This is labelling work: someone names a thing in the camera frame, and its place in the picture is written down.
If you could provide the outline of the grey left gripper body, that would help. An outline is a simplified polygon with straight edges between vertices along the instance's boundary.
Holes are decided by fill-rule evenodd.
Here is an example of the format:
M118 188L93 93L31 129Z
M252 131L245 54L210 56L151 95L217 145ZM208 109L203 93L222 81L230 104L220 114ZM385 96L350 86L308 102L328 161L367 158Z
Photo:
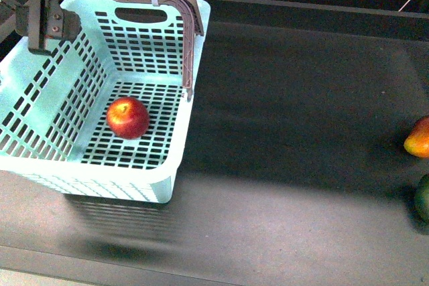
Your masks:
M59 0L28 0L16 9L15 30L33 54L49 55L48 40L73 42L80 29L78 14L62 9Z

